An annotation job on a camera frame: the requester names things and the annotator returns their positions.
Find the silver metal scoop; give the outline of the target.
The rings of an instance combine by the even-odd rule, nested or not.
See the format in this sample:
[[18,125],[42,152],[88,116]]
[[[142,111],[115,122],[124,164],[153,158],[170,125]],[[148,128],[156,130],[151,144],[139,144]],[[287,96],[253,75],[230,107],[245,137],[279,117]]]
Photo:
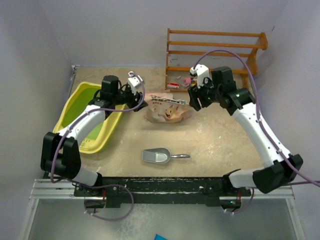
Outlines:
[[189,159],[191,158],[188,154],[174,154],[167,148],[150,148],[142,151],[141,159],[144,162],[154,164],[167,164],[171,159]]

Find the pink cat litter bag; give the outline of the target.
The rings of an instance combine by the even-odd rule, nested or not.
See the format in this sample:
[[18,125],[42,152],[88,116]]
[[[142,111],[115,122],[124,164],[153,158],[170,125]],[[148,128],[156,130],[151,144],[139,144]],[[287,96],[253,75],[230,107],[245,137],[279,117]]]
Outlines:
[[187,101],[176,99],[171,93],[147,93],[144,100],[148,106],[143,118],[148,122],[174,124],[192,116]]

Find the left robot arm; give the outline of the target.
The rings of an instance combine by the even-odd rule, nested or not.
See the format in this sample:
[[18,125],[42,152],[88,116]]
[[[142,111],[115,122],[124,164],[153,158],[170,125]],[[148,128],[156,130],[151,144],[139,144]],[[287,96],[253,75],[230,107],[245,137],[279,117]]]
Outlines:
[[145,102],[146,90],[142,78],[129,72],[127,83],[121,85],[115,75],[104,76],[101,88],[88,102],[84,111],[68,126],[59,132],[48,132],[42,143],[40,168],[51,175],[51,182],[55,183],[54,175],[85,186],[91,196],[98,196],[103,191],[102,175],[83,166],[79,146],[87,135],[99,124],[103,123],[112,113],[119,110],[120,105],[126,105],[125,112],[137,112],[147,106]]

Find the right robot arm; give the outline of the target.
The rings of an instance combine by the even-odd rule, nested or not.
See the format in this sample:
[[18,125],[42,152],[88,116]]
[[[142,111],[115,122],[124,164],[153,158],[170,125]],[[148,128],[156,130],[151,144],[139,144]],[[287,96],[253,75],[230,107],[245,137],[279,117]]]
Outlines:
[[299,170],[303,159],[281,145],[261,113],[257,110],[254,96],[247,88],[237,88],[229,67],[209,70],[198,64],[191,67],[190,75],[196,78],[196,84],[188,88],[189,105],[196,111],[218,103],[227,110],[244,129],[253,143],[263,167],[251,170],[235,170],[228,173],[228,180],[222,183],[222,190],[228,196],[235,195],[240,188],[258,188],[267,194],[282,187],[296,177],[294,169]]

